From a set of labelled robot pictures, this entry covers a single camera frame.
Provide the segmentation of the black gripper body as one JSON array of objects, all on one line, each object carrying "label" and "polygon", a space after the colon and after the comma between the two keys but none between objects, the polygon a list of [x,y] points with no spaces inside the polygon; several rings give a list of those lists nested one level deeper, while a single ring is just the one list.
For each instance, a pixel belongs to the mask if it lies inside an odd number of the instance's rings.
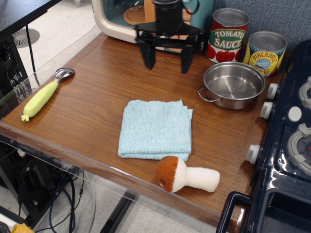
[{"label": "black gripper body", "polygon": [[155,20],[134,25],[138,46],[198,50],[202,44],[203,26],[191,23],[200,12],[198,0],[154,0]]}]

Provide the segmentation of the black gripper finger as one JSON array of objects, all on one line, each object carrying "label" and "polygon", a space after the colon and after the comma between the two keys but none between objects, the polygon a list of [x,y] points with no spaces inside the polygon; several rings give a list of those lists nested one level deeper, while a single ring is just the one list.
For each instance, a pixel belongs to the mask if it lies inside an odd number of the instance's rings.
[{"label": "black gripper finger", "polygon": [[156,62],[156,50],[155,48],[146,41],[138,41],[138,46],[140,48],[140,52],[142,55],[142,58],[144,60],[145,66],[152,70],[155,62]]},{"label": "black gripper finger", "polygon": [[189,71],[195,52],[196,51],[192,45],[186,45],[182,49],[181,52],[182,74],[186,74]]}]

